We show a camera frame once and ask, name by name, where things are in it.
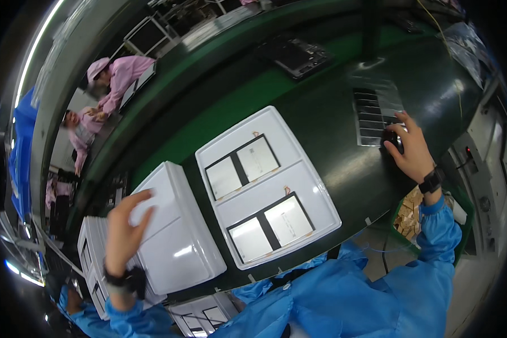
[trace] worker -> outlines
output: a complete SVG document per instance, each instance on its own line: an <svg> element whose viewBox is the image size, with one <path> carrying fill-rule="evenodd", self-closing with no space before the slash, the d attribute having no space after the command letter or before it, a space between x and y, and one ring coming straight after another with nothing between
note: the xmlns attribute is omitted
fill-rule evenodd
<svg viewBox="0 0 507 338"><path fill-rule="evenodd" d="M47 188L45 191L45 205L49 210L51 203L56 202L57 196L69 196L73 191L73 185L66 182L58 182L55 178L47 181Z"/></svg>
<svg viewBox="0 0 507 338"><path fill-rule="evenodd" d="M51 301L61 314L77 325L90 338L119 338L120 333L111 328L109 321L100 318L93 303L85 302L75 289L69 277L63 272L50 273L47 276L46 290ZM162 304L153 306L142 312L145 321L157 322L160 325L170 326L171 318Z"/></svg>
<svg viewBox="0 0 507 338"><path fill-rule="evenodd" d="M432 157L421 129L408 114L396 116L406 124L407 132L398 124L388 129L402 139L404 154L390 142L384 146L398 167L421 184L434 170ZM116 278L123 276L127 261L139 248L154 210L149 209L136 227L129 224L130 212L149 197L147 191L127 197L108 216L105 261L108 273ZM266 285L257 294L251 293L243 312L211 337L280 338L285 331L289 337L289 324L313 338L442 337L453 291L454 248L462 233L440 187L433 186L425 193L420 212L422 232L417 242L421 253L417 260L372 282L362 272L368 261L365 255L353 243L345 242L338 259L317 262L302 275L285 274L284 278L295 277L287 278L283 286L270 290L271 285ZM142 303L131 294L111 293L105 306L111 327L123 336L169 336L169 328L139 317Z"/></svg>
<svg viewBox="0 0 507 338"><path fill-rule="evenodd" d="M80 112L67 110L61 127L68 130L71 144L77 152L75 160L75 175L80 176L88 149L94 141L95 135L103 126L104 117L98 114L96 108L86 107Z"/></svg>
<svg viewBox="0 0 507 338"><path fill-rule="evenodd" d="M108 57L94 62L88 67L86 76L88 84L110 86L111 92L98 103L98 112L103 112L105 118L114 112L126 90L155 62L153 58L145 56L124 56L114 62Z"/></svg>

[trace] pink uniform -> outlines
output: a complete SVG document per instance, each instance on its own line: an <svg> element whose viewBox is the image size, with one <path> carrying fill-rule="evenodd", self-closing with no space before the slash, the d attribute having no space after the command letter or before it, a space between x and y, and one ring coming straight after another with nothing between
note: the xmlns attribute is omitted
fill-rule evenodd
<svg viewBox="0 0 507 338"><path fill-rule="evenodd" d="M109 70L112 73L111 92L99 101L99 106L102 107L106 116L109 116L120 106L126 90L154 62L153 58L134 55L117 58L109 65Z"/></svg>
<svg viewBox="0 0 507 338"><path fill-rule="evenodd" d="M90 107L83 108L80 112L77 112L79 116L79 123L83 125L83 127L93 134L97 134L101 127L103 126L103 122L98 122L95 120L95 116L88 116L85 114L89 110ZM84 165L84 161L86 159L86 155L88 152L88 145L82 139L80 139L76 134L75 130L68 130L70 142L74 146L75 151L77 152L77 160L75 161L75 169L81 170Z"/></svg>
<svg viewBox="0 0 507 338"><path fill-rule="evenodd" d="M71 183L57 182L55 179L49 179L45 192L45 204L51 209L51 203L56 202L56 196L69 196L72 189Z"/></svg>

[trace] pink cap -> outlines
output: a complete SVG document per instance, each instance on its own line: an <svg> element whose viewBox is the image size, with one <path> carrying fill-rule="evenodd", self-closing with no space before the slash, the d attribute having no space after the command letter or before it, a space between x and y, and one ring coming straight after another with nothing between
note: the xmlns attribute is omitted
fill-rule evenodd
<svg viewBox="0 0 507 338"><path fill-rule="evenodd" d="M104 57L91 64L90 67L88 67L88 71L86 72L88 83L94 81L95 76L98 75L99 72L101 72L105 66L109 64L109 62L111 62L111 59Z"/></svg>

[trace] yellow wire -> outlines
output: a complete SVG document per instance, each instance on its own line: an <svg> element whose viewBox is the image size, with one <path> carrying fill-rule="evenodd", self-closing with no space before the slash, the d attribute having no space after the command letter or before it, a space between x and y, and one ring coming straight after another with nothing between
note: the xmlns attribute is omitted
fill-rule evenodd
<svg viewBox="0 0 507 338"><path fill-rule="evenodd" d="M439 29L439 33L441 33L441 37L443 38L443 43L445 44L445 48L447 48L447 53L449 53L449 58L453 59L453 55L451 54L451 50L449 49L449 44L447 44L447 40L445 39L445 34L443 34L443 30L441 29L441 26L437 22L436 18L433 17L433 15L430 13L430 11L426 9L426 7L422 4L421 0L417 0L417 2L426 11L426 13L428 13L430 18L432 18L432 20L436 23L436 26ZM460 107L460 123L462 123L462 120L464 119L463 112L462 112L462 98L460 97L460 86L456 82L456 80L455 80L455 87L456 87L456 93L458 94L458 103L459 103L459 107Z"/></svg>

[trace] white wall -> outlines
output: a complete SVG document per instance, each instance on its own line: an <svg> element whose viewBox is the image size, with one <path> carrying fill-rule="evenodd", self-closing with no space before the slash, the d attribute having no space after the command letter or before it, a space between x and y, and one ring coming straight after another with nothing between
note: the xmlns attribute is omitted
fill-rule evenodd
<svg viewBox="0 0 507 338"><path fill-rule="evenodd" d="M96 105L98 105L97 101L85 94L82 89L77 88L74 96L68 104L68 109L78 112L86 106L95 107ZM51 165L68 170L69 172L74 172L74 161L71 159L71 153L73 151L74 146L70 143L68 131L60 128L56 141L54 142L54 148L51 155Z"/></svg>

